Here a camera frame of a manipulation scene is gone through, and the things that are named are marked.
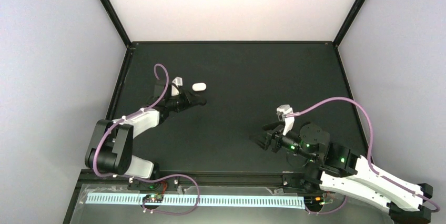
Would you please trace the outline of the white earbud charging case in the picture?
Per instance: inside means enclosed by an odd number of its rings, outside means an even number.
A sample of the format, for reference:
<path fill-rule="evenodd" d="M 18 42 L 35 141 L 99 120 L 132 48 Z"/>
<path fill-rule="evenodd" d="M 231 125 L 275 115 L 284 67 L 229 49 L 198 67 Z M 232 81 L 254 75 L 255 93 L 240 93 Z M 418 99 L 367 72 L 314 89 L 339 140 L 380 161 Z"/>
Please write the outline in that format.
<path fill-rule="evenodd" d="M 207 85 L 205 83 L 194 83 L 192 85 L 192 90 L 195 92 L 205 91 L 207 89 Z"/>

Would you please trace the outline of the black earbud charging case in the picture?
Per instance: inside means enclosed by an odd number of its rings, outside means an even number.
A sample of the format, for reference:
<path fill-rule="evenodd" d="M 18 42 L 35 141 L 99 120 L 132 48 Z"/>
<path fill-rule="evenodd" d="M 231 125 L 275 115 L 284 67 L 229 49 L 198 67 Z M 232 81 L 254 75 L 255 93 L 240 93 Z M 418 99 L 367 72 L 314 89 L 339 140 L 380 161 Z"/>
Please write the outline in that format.
<path fill-rule="evenodd" d="M 206 103 L 207 103 L 207 101 L 204 98 L 194 98 L 193 101 L 191 102 L 191 104 L 193 106 L 197 106 L 197 105 L 204 106 L 204 105 L 206 105 Z"/>

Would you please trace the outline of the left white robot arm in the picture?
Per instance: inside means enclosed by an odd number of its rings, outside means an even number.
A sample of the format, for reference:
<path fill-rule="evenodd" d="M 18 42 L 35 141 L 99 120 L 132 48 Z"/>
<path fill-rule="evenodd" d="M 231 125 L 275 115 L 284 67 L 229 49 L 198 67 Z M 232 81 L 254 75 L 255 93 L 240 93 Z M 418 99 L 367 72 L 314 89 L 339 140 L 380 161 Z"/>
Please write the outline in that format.
<path fill-rule="evenodd" d="M 133 154 L 134 139 L 162 124 L 170 113 L 204 106 L 207 101 L 195 93 L 204 89 L 206 85 L 198 83 L 192 86 L 192 90 L 187 90 L 180 77 L 156 81 L 148 105 L 130 115 L 113 120 L 101 119 L 96 123 L 86 151 L 85 165 L 102 177 L 152 178 L 157 165 Z"/>

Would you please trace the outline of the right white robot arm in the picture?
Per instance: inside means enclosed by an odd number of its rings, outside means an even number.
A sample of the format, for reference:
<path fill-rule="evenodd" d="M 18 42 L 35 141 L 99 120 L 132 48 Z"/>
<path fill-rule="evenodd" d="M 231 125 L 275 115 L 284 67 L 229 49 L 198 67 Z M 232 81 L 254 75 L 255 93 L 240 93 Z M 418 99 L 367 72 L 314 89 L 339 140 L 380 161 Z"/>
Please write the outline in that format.
<path fill-rule="evenodd" d="M 319 213 L 316 198 L 325 192 L 360 200 L 387 213 L 395 223 L 430 223 L 432 210 L 423 203 L 432 197 L 426 183 L 405 182 L 368 164 L 365 156 L 330 139 L 330 134 L 313 123 L 303 124 L 298 132 L 276 122 L 262 127 L 249 140 L 261 149 L 277 153 L 286 150 L 306 159 L 297 172 L 282 177 L 286 187 L 312 197 L 306 202 L 310 211 Z"/>

